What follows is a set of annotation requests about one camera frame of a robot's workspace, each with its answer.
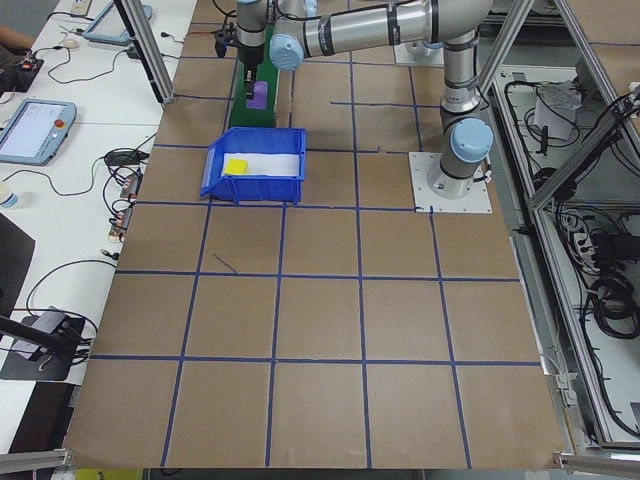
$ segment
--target white paper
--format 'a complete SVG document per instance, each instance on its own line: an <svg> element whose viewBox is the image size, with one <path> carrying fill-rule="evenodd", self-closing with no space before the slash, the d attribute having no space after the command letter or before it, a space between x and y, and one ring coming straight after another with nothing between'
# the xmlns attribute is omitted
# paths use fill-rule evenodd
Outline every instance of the white paper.
<svg viewBox="0 0 640 480"><path fill-rule="evenodd" d="M222 174L230 159L246 160L246 175L268 175L271 177L297 177L300 174L300 157L293 153L225 153Z"/></svg>

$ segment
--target metal mounting plate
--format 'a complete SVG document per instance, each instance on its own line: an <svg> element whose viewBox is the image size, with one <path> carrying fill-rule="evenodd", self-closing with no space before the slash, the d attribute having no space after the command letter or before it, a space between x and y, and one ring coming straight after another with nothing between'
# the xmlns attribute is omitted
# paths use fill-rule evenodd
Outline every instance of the metal mounting plate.
<svg viewBox="0 0 640 480"><path fill-rule="evenodd" d="M427 172L431 165L440 160L441 153L410 152L411 182L413 183L413 199L416 212L429 213L492 213L491 201L485 182L474 183L469 193L458 200L449 200L433 193L427 185ZM476 177L482 176L478 167Z"/></svg>

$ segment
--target purple object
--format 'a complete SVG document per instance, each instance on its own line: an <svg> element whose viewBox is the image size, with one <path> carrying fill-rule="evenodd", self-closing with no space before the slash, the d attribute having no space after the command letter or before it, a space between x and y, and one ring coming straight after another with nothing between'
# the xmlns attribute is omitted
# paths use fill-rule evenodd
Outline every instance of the purple object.
<svg viewBox="0 0 640 480"><path fill-rule="evenodd" d="M251 100L247 100L247 108L252 110L266 110L268 90L269 84L267 82L256 82L253 86L253 98Z"/></svg>

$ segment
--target yellow sponge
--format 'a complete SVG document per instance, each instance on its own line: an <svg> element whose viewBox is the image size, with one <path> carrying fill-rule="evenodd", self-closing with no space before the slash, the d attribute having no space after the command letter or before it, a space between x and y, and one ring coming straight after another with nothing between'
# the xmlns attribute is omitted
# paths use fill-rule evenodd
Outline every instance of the yellow sponge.
<svg viewBox="0 0 640 480"><path fill-rule="evenodd" d="M239 158L230 158L224 169L224 175L246 175L249 173L249 162Z"/></svg>

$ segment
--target green conveyor belt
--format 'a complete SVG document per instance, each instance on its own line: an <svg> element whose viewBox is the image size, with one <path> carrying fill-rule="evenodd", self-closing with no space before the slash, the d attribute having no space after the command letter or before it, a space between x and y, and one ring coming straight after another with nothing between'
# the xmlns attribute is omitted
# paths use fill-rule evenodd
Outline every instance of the green conveyor belt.
<svg viewBox="0 0 640 480"><path fill-rule="evenodd" d="M267 30L266 46L264 51L265 60L258 67L257 81L267 82L269 88L267 91L267 108L265 110L254 110L247 108L244 81L242 73L236 75L235 97L231 115L229 116L229 127L275 127L276 126L276 97L278 93L278 69L271 63L269 59L269 42L273 32L269 28ZM242 64L238 64L238 68L242 69Z"/></svg>

